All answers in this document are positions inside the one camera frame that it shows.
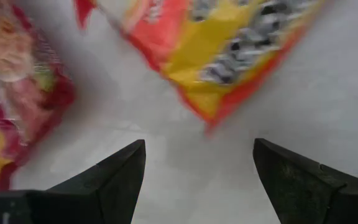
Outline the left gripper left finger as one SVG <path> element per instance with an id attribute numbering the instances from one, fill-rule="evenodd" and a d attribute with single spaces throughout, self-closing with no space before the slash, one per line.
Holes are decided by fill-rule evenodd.
<path id="1" fill-rule="evenodd" d="M 131 224 L 145 170 L 138 139 L 82 173 L 28 194 L 33 224 Z"/>

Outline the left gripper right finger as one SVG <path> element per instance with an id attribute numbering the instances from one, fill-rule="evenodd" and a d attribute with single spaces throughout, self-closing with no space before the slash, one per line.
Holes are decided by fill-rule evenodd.
<path id="1" fill-rule="evenodd" d="M 257 138 L 254 163 L 281 224 L 358 224 L 358 178 Z"/>

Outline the maroon ramen pack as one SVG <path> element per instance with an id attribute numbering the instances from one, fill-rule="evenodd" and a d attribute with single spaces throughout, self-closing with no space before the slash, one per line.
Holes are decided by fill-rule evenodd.
<path id="1" fill-rule="evenodd" d="M 75 100 L 46 36 L 12 0 L 0 0 L 0 190 Z"/>

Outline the red-orange ramen pack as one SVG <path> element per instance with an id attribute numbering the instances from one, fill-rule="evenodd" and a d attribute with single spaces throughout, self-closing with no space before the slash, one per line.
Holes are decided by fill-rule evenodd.
<path id="1" fill-rule="evenodd" d="M 213 130 L 256 92 L 327 0 L 73 0 L 102 12 Z"/>

